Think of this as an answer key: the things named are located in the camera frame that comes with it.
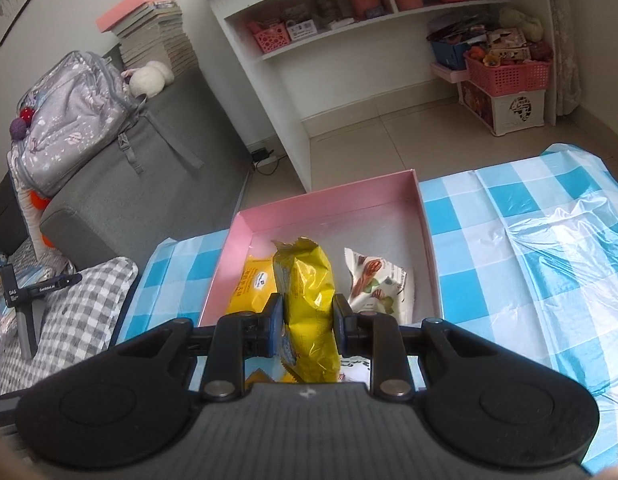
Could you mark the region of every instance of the white lace curtain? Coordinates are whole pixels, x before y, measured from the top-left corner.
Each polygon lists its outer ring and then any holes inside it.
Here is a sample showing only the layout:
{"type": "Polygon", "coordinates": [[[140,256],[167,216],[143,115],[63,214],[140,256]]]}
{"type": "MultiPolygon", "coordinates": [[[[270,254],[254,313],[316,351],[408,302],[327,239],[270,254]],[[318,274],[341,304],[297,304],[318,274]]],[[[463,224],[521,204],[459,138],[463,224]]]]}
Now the white lace curtain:
{"type": "Polygon", "coordinates": [[[580,104],[580,77],[576,65],[574,27],[569,0],[551,0],[556,64],[556,115],[567,115],[580,104]]]}

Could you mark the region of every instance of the backpack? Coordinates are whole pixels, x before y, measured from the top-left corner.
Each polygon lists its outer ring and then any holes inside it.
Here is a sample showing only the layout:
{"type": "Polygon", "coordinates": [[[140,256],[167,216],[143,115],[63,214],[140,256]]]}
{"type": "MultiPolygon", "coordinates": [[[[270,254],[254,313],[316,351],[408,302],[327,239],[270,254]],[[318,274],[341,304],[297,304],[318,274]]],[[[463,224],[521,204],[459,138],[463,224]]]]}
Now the backpack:
{"type": "Polygon", "coordinates": [[[139,102],[111,63],[70,52],[18,103],[35,110],[23,140],[12,144],[17,179],[51,198],[89,160],[137,120],[139,102]]]}

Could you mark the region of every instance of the snack package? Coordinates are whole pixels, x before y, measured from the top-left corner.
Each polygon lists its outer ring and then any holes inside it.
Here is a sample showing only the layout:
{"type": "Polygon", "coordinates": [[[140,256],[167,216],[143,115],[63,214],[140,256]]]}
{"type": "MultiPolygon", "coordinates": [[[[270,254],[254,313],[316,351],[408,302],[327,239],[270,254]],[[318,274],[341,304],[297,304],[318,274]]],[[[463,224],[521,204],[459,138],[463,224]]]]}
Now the snack package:
{"type": "Polygon", "coordinates": [[[273,277],[272,259],[257,260],[249,256],[226,314],[243,310],[262,312],[273,292],[276,292],[276,282],[273,277]]]}
{"type": "Polygon", "coordinates": [[[349,305],[353,312],[375,310],[405,325],[413,317],[413,279],[401,267],[378,256],[363,256],[345,248],[353,280],[349,305]]]}
{"type": "Polygon", "coordinates": [[[274,243],[276,286],[285,303],[278,348],[282,364],[300,382],[335,383],[340,356],[332,330],[335,287],[329,260],[309,238],[274,243]]]}

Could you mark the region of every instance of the red pom-pom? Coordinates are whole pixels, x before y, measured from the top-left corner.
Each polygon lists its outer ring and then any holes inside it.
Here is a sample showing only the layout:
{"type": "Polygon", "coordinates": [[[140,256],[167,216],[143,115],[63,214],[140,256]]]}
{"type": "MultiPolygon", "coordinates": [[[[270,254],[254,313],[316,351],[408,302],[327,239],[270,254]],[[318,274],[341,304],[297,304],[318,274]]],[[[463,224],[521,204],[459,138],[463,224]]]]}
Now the red pom-pom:
{"type": "Polygon", "coordinates": [[[42,235],[42,241],[47,247],[51,247],[52,249],[55,249],[55,246],[51,243],[51,240],[47,238],[46,236],[42,235]]]}
{"type": "Polygon", "coordinates": [[[20,110],[20,119],[24,119],[27,128],[31,127],[31,121],[33,121],[33,116],[35,113],[36,111],[29,106],[25,106],[22,110],[20,110]]]}
{"type": "Polygon", "coordinates": [[[42,198],[35,191],[29,191],[29,197],[31,198],[31,205],[40,211],[44,211],[51,202],[50,198],[42,198]]]}

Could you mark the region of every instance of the checkered pillow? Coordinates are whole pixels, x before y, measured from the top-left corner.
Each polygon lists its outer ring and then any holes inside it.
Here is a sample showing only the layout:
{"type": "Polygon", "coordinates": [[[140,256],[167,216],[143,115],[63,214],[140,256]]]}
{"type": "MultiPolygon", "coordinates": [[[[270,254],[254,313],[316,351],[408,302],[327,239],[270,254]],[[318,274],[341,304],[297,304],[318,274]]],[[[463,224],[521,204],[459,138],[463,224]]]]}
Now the checkered pillow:
{"type": "Polygon", "coordinates": [[[17,331],[9,330],[0,358],[0,395],[33,386],[106,349],[138,268],[127,258],[113,258],[81,274],[77,285],[46,297],[40,345],[31,361],[22,359],[17,331]]]}

